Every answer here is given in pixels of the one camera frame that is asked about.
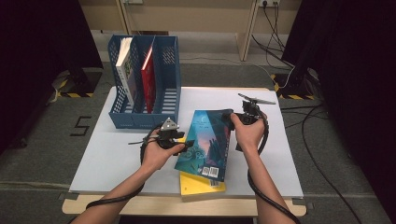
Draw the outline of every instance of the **hardcover book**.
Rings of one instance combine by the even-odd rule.
[[[117,59],[117,72],[125,90],[131,107],[134,107],[134,98],[136,97],[136,81],[134,77],[134,69],[132,68],[131,46],[132,38],[126,37],[121,40],[119,58]]]
[[[155,102],[155,74],[154,61],[152,57],[152,46],[149,48],[146,60],[141,68],[143,92],[145,95],[146,107],[149,114],[152,112]]]
[[[231,109],[195,110],[186,139],[194,144],[179,154],[175,169],[224,181],[232,122],[223,115],[230,113]]]

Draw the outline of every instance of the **power outlet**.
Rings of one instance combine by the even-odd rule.
[[[280,0],[260,0],[259,7],[262,7],[262,2],[267,2],[267,7],[275,7],[277,4],[279,6]]]

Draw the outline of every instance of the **red book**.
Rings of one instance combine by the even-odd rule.
[[[143,63],[142,69],[143,92],[145,94],[145,101],[148,113],[151,114],[155,102],[155,75],[154,75],[154,61],[152,59],[152,46],[148,50],[146,60]]]

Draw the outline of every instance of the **handheld controller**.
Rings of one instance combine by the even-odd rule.
[[[140,157],[141,160],[143,160],[144,156],[144,151],[150,142],[149,139],[153,138],[155,140],[152,141],[157,141],[158,145],[163,148],[163,149],[169,149],[171,147],[174,147],[177,144],[184,144],[184,148],[181,150],[182,152],[187,151],[187,148],[192,147],[194,141],[188,141],[186,143],[179,143],[176,142],[175,139],[182,138],[184,136],[183,132],[178,132],[178,125],[172,121],[170,118],[168,118],[162,125],[160,130],[158,131],[158,134],[152,134],[154,130],[152,130],[143,140],[143,144],[141,146],[141,153]]]
[[[260,100],[257,98],[250,98],[247,97],[246,95],[243,95],[241,93],[238,93],[239,96],[245,98],[247,101],[242,101],[242,107],[244,109],[244,113],[235,113],[236,116],[241,120],[241,122],[245,125],[252,124],[256,122],[258,119],[262,118],[262,112],[260,111],[260,108],[257,104],[267,104],[267,105],[274,105],[275,102],[270,102],[270,101],[264,101]],[[264,119],[264,124],[265,124],[265,135],[268,135],[268,121],[266,118]],[[242,148],[239,146],[239,144],[236,145],[236,150],[242,151]]]

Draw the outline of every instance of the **book cover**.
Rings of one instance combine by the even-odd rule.
[[[181,196],[225,191],[225,183],[180,171]]]
[[[207,179],[224,181],[231,121],[223,118],[231,109],[195,110],[186,141],[192,147],[179,154],[175,169]]]
[[[136,81],[133,72],[134,69],[132,68],[133,64],[130,52],[131,42],[132,37],[126,37],[121,40],[120,53],[119,58],[117,59],[116,68],[129,104],[131,107],[134,107],[134,99],[136,97]]]
[[[146,108],[149,114],[152,112],[155,102],[155,74],[154,74],[154,61],[152,56],[152,45],[148,50],[146,60],[141,68],[143,92],[146,101]]]

